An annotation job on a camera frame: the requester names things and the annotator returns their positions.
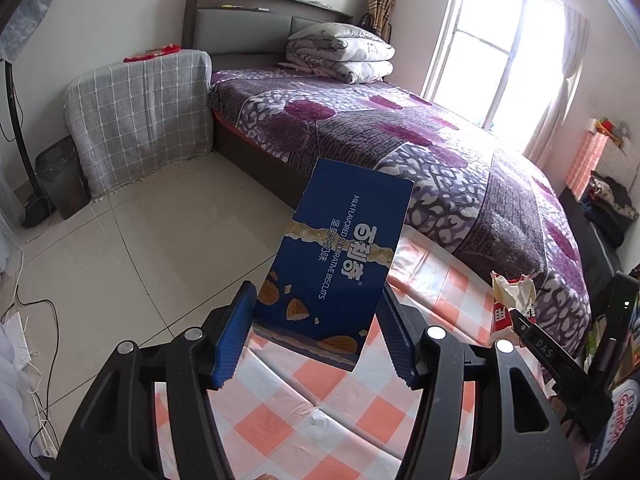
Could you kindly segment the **pink checkered storage box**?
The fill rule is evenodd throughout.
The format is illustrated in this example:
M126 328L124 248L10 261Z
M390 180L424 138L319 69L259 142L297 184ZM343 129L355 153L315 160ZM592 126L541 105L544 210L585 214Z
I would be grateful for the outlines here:
M580 200L591 173L613 178L630 191L639 174L639 148L628 138L612 135L597 119L591 119L565 183L575 200Z

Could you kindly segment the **plaid beige coat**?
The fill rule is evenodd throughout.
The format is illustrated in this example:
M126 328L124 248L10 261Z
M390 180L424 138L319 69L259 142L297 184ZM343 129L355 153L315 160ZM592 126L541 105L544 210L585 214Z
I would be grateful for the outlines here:
M390 41L392 34L390 14L392 14L395 4L396 0L368 0L371 26L375 33L385 41Z

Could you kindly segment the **window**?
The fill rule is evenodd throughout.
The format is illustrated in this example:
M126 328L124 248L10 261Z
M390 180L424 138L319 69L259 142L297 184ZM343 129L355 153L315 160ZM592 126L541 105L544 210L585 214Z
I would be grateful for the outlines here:
M560 82L560 0L450 0L428 99L524 152Z

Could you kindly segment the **bed with purple blanket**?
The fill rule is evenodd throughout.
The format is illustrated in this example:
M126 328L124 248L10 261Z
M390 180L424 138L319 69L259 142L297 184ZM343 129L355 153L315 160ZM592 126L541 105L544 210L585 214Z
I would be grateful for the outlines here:
M578 245L532 162L439 105L389 84L343 84L284 67L220 70L214 147L296 206L319 159L413 184L406 223L481 278L529 275L536 319L568 353L591 309Z

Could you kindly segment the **pile of folded clothes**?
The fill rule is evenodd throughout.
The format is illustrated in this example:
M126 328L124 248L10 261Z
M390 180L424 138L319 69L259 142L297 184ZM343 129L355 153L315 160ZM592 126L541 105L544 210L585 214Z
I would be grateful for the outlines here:
M625 235L639 218L627 189L611 177L593 171L582 194L582 212L614 249L623 245Z

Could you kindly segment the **black storage bench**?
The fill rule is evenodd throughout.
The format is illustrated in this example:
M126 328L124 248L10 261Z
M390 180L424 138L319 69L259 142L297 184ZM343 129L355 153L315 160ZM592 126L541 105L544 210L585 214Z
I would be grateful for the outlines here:
M569 188L563 188L559 201L578 245L591 313L599 316L611 296L610 281L622 270L620 259L598 227L585 217L582 204Z

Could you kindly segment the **black floor lamp stand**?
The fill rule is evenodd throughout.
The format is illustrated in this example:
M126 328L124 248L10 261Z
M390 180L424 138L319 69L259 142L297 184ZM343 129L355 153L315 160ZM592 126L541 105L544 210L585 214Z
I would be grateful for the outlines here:
M8 101L9 118L14 134L14 142L17 146L18 154L28 177L28 182L32 187L32 192L23 203L21 213L21 227L32 229L39 226L43 221L49 220L55 211L49 196L43 191L37 179L32 161L30 160L26 143L23 136L21 119L18 114L17 94L13 79L13 66L10 62L4 61L4 82L6 83L6 100Z

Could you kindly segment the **black small bin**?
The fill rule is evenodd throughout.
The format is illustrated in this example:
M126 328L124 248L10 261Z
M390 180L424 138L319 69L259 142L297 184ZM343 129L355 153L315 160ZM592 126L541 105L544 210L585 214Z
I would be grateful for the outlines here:
M72 136L41 152L36 157L35 173L63 220L73 217L90 202L87 180Z

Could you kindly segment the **blue biscuit box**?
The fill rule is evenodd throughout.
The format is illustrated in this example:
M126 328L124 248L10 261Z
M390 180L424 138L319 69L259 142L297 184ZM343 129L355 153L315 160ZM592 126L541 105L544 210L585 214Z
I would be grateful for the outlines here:
M411 181L320 159L258 292L262 338L350 372L405 222Z

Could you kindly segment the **upper Ganten water carton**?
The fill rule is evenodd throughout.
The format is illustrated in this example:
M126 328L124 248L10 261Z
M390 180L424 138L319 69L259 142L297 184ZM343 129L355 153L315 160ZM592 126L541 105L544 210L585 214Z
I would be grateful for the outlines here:
M613 411L590 448L585 478L600 466L616 445L639 406L639 373L629 376L612 391Z

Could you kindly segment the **dark bed headboard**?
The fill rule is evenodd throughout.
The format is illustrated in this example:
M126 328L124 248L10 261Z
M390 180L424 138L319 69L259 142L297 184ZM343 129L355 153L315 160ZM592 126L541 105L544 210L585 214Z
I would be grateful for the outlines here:
M275 66L288 37L352 16L303 0L186 0L180 46L206 52L214 70Z

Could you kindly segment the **folded floral quilt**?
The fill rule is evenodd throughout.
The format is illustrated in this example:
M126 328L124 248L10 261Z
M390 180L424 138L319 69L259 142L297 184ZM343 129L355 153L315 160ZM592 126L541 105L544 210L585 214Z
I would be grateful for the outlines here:
M344 23L318 23L288 37L290 64L344 84L370 84L393 73L395 49L372 32Z

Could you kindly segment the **red crushed milk carton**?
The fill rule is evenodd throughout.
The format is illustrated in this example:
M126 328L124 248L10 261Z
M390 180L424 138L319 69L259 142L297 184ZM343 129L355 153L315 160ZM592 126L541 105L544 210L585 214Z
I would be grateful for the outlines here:
M492 271L492 302L491 332L489 343L499 339L506 339L512 344L518 344L518 335L514 330L515 316L512 310L524 316L528 322L536 323L536 288L534 281L528 274L519 278L505 278Z

